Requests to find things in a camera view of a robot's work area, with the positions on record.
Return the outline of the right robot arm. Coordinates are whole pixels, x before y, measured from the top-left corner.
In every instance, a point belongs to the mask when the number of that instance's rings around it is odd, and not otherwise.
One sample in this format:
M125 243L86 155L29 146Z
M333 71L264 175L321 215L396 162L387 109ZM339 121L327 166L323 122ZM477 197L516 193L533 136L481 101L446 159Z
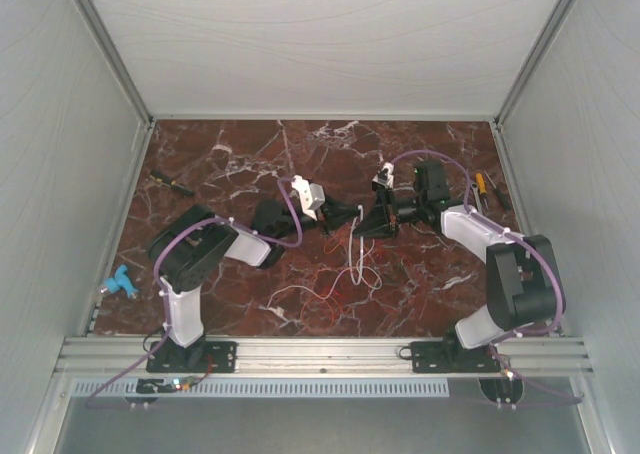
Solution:
M462 245L486 268L485 304L454 326L455 338L442 347L445 365L465 371L477 348L518 333L547 333L565 312L565 296L552 245L542 235L525 236L500 226L450 194L444 165L424 161L414 166L414 195L393 192L394 166L387 163L372 180L374 204L354 235L394 238L403 224L422 222Z

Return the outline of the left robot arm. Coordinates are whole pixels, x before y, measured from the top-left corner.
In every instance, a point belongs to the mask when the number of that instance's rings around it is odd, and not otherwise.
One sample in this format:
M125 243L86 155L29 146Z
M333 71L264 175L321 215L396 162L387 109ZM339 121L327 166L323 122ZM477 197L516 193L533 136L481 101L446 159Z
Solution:
M204 205L189 208L158 234L148 250L169 315L165 327L170 330L154 358L184 372L203 365L206 338L201 289L223 259L266 270L285 253L279 242L286 237L312 229L328 234L358 215L356 206L332 197L327 197L312 216L267 199L257 205L246 231L233 228L229 220L221 220Z

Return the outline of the long white zip tie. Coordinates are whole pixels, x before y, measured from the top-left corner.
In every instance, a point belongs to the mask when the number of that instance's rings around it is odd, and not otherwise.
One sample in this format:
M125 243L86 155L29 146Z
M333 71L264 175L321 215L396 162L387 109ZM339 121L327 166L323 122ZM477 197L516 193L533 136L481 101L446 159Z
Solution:
M364 209L361 204L357 206L358 214L351 223L348 239L348 272L354 286L359 286L364 278L364 241L354 235L357 224L364 219Z

